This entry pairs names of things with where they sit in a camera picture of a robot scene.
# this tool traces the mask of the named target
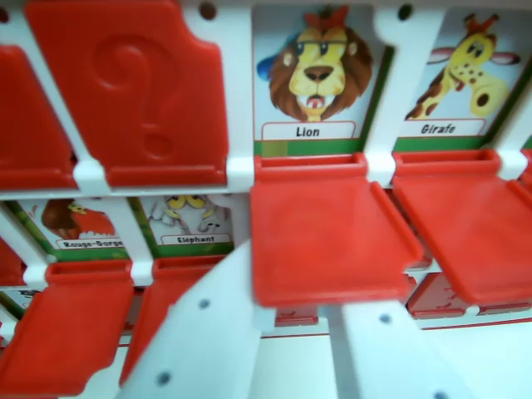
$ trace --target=white plastic bar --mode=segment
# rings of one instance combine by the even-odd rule
[[[5,24],[0,23],[0,44],[17,45],[26,53],[27,59],[35,71],[50,105],[56,112],[57,119],[71,142],[72,149],[76,153],[78,161],[74,168],[74,180],[81,194],[85,196],[109,194],[111,189],[106,182],[105,171],[101,164],[92,158],[86,148],[24,16],[23,6],[25,2],[7,0],[5,3],[4,8],[9,16],[9,21]]]
[[[168,312],[117,398],[245,399],[273,320],[253,301],[247,241]]]
[[[0,305],[0,337],[6,342],[11,342],[15,335],[15,327],[18,320],[8,312],[4,306]]]
[[[185,21],[200,39],[215,42],[222,55],[225,108],[229,131],[227,180],[230,192],[249,192],[254,184],[254,113],[251,4],[217,7],[216,17],[205,20],[201,1],[182,1]]]
[[[106,214],[133,263],[131,266],[133,283],[142,287],[152,284],[153,257],[127,198],[78,199],[76,202]]]
[[[399,302],[330,307],[328,321],[338,399],[473,397]]]
[[[521,149],[532,135],[532,81],[529,81],[515,110],[510,114],[493,144],[501,160],[498,176],[517,179],[525,171],[528,160]]]
[[[24,283],[32,289],[47,287],[46,254],[4,204],[0,204],[0,237],[26,264],[27,268],[22,276]]]
[[[394,46],[392,64],[369,130],[364,154],[367,178],[388,186],[395,173],[392,150],[416,92],[415,76],[421,76],[437,38],[446,10],[415,8],[406,21],[397,17],[397,7],[375,10],[373,26],[387,45]]]
[[[248,194],[209,195],[209,198],[216,205],[230,209],[235,248],[251,238],[251,210]]]

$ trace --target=red bow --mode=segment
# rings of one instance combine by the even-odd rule
[[[333,27],[345,28],[344,20],[348,13],[349,6],[341,6],[338,10],[333,12],[329,18],[320,18],[320,16],[310,12],[305,14],[304,18],[307,25],[324,32]]]

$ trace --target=red plastic flap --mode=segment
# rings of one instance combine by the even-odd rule
[[[402,272],[423,252],[384,190],[360,173],[363,168],[330,162],[313,178],[308,160],[289,170],[275,164],[261,169],[258,159],[251,190],[257,301],[291,307],[404,298]]]
[[[223,256],[197,256],[162,258],[155,261],[155,281],[144,292],[139,318],[122,368],[120,384],[126,381],[140,355],[165,320],[168,307],[177,302],[181,295],[222,258]]]
[[[93,373],[112,364],[132,297],[126,272],[36,294],[0,357],[0,395],[80,394]]]
[[[401,175],[393,191],[469,303],[532,298],[532,194],[495,173]]]
[[[76,187],[72,149],[20,47],[0,46],[0,190]]]
[[[226,183],[220,51],[179,2],[32,1],[26,15],[111,185]]]
[[[0,286],[26,285],[22,279],[26,266],[3,239],[0,239],[0,259]]]

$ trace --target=green border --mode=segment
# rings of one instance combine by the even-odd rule
[[[146,218],[140,200],[128,198],[130,207],[135,214],[140,231],[144,235],[151,254],[154,258],[167,258],[173,256],[196,256],[196,255],[225,255],[234,249],[233,243],[213,244],[186,244],[186,245],[158,245],[151,231],[150,222]]]
[[[2,291],[0,292],[0,304],[2,304],[5,309],[10,312],[16,319],[20,320],[22,316],[24,316],[24,313],[26,310],[22,308],[22,306],[18,305],[15,301],[13,301],[9,295],[6,294],[6,292]]]
[[[386,46],[382,54],[382,64],[377,75],[372,99],[367,108],[366,118],[362,124],[362,132],[358,139],[343,140],[279,140],[254,142],[254,153],[264,157],[273,156],[303,156],[303,155],[330,155],[330,154],[351,154],[362,151],[366,144],[367,133],[373,123],[373,117],[379,100],[381,98],[384,84],[387,80],[388,72],[392,64],[394,49]]]
[[[124,248],[55,249],[17,201],[6,201],[5,204],[42,249],[44,249],[47,254],[55,256],[58,262],[129,258],[126,249]]]
[[[494,139],[505,119],[512,112],[521,93],[532,76],[532,57],[528,60],[514,90],[508,96],[499,114],[485,135],[470,137],[400,137],[394,151],[444,151],[444,150],[476,150]]]

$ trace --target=lion text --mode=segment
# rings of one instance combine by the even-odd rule
[[[296,137],[319,137],[319,129],[296,128]]]

